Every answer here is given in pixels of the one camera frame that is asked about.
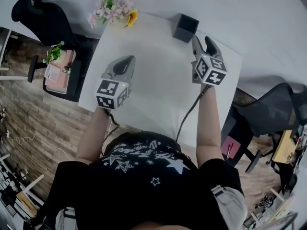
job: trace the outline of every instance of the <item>office chair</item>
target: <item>office chair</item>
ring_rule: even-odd
[[[253,155],[248,150],[248,145],[253,136],[259,137],[260,135],[283,132],[284,130],[296,130],[300,125],[304,126],[305,124],[307,124],[306,88],[301,93],[293,93],[288,83],[281,83],[260,99],[248,105],[233,103],[222,129],[222,139],[225,139],[228,134],[241,143],[239,150],[243,151],[238,151],[233,159],[228,159],[227,161],[231,165],[236,165],[245,153],[251,160],[251,164],[246,169],[246,173],[250,173],[258,160],[273,153],[278,145],[272,136],[273,149],[264,155],[258,150],[256,155]],[[248,131],[248,136],[245,138],[242,138],[240,134],[243,131]]]
[[[83,35],[74,34],[64,11],[51,2],[18,0],[12,9],[12,19],[29,28],[44,45],[52,46],[64,41],[62,49],[76,51],[66,94],[47,90],[45,78],[43,89],[56,97],[73,102],[79,101],[85,75],[93,56],[93,49],[88,39]],[[32,82],[35,70],[47,67],[47,64],[38,63],[37,60],[38,56],[35,56],[30,64],[29,82]]]

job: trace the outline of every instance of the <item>small plant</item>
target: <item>small plant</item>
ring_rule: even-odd
[[[131,0],[102,0],[94,10],[89,14],[88,22],[91,28],[97,27],[98,23],[104,24],[107,21],[113,23],[116,20],[126,20],[126,26],[132,26],[137,20],[138,11],[132,10],[134,2]]]
[[[61,41],[57,46],[54,46],[50,52],[47,51],[47,59],[43,59],[43,63],[46,63],[47,65],[57,60],[61,54],[61,48],[64,45],[64,41]]]

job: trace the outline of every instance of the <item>white cable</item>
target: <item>white cable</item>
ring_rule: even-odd
[[[13,130],[12,130],[12,128],[11,127],[8,127],[7,128],[7,130],[8,130],[8,132],[10,132],[11,134],[13,133]],[[18,145],[20,145],[20,146],[22,146],[23,145],[23,143],[24,143],[24,139],[30,139],[31,141],[33,141],[33,139],[34,139],[34,137],[35,136],[38,136],[38,137],[40,137],[42,140],[44,140],[45,142],[47,142],[50,146],[52,146],[53,148],[57,148],[57,149],[60,149],[65,155],[66,155],[66,157],[69,159],[69,161],[71,161],[71,159],[67,156],[67,154],[66,154],[66,152],[62,149],[62,148],[58,148],[58,147],[56,147],[56,146],[53,146],[49,141],[47,141],[47,140],[45,140],[44,138],[42,138],[39,134],[35,134],[34,136],[33,136],[33,138],[31,139],[31,138],[29,138],[29,137],[24,137],[23,138],[23,141],[22,141],[22,143],[20,144],[20,140],[19,140],[19,138],[18,137],[16,137],[16,139],[12,139],[12,145],[13,145],[13,142],[15,141]]]
[[[108,134],[110,134],[110,130],[111,130],[111,126],[112,126],[113,121],[111,120],[110,126],[109,126],[109,130],[107,131]],[[104,143],[104,146],[102,147],[101,150],[103,150],[105,148],[105,145],[107,144],[107,140],[109,140],[110,137],[108,137]]]

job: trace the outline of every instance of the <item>yellow flower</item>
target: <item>yellow flower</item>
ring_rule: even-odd
[[[133,26],[133,24],[137,19],[138,19],[138,10],[132,10],[128,16],[127,26]]]

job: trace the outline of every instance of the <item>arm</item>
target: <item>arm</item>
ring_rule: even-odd
[[[90,164],[99,159],[108,122],[104,109],[97,107],[80,140],[76,161]]]
[[[196,158],[199,168],[210,159],[223,159],[220,120],[214,88],[209,88],[200,99]]]

